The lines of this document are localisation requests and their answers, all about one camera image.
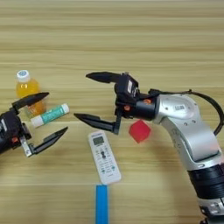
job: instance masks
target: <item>wood grain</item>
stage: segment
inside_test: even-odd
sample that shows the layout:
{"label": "wood grain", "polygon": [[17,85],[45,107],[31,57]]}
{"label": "wood grain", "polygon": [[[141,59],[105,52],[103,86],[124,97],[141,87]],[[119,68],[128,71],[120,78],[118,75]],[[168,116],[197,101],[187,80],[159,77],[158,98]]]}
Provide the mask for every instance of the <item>wood grain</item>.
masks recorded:
{"label": "wood grain", "polygon": [[[93,129],[73,112],[112,121],[115,95],[85,74],[129,71],[143,92],[193,88],[224,106],[223,27],[223,1],[1,0],[0,111],[16,100],[15,73],[28,69],[50,91],[48,108],[67,102],[72,113],[39,129],[21,114],[36,144],[65,126],[69,131],[36,157],[22,149],[1,155],[0,222],[94,223],[100,182],[87,140]],[[195,100],[214,128],[214,110]],[[151,124],[150,138],[137,144],[128,133],[132,123],[122,121],[120,136],[108,133],[122,172],[109,189],[110,223],[199,223],[195,192],[168,134]],[[223,132],[218,138],[223,146]]]}

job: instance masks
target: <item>blue block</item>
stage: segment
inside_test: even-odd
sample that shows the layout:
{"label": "blue block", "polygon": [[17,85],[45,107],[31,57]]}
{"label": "blue block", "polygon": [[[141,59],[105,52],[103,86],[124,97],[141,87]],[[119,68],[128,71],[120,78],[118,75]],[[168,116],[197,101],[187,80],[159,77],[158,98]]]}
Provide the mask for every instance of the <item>blue block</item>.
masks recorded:
{"label": "blue block", "polygon": [[96,186],[95,224],[109,224],[109,200],[106,185]]}

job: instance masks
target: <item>juice bottle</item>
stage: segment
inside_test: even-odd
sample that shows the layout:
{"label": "juice bottle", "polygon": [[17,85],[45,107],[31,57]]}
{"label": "juice bottle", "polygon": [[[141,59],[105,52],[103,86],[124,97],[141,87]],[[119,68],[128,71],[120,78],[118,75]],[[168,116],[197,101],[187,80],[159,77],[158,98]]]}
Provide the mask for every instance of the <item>juice bottle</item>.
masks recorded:
{"label": "juice bottle", "polygon": [[[19,99],[27,96],[33,95],[40,92],[39,84],[34,80],[27,70],[21,70],[17,72],[17,97]],[[46,105],[43,101],[36,102],[30,107],[25,108],[25,113],[29,118],[34,116],[39,116],[46,112]]]}

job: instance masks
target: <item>orange accent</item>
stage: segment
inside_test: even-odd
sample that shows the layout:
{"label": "orange accent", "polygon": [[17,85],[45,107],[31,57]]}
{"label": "orange accent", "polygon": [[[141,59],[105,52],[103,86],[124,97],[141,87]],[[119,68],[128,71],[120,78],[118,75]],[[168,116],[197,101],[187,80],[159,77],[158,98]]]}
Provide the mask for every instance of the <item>orange accent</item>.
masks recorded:
{"label": "orange accent", "polygon": [[12,141],[13,143],[17,143],[17,142],[18,142],[18,138],[17,138],[16,136],[14,136],[14,137],[11,139],[11,141]]}
{"label": "orange accent", "polygon": [[129,105],[124,106],[124,110],[130,111],[130,106]]}
{"label": "orange accent", "polygon": [[146,103],[146,104],[151,104],[151,100],[150,99],[145,99],[145,100],[143,100],[143,102]]}

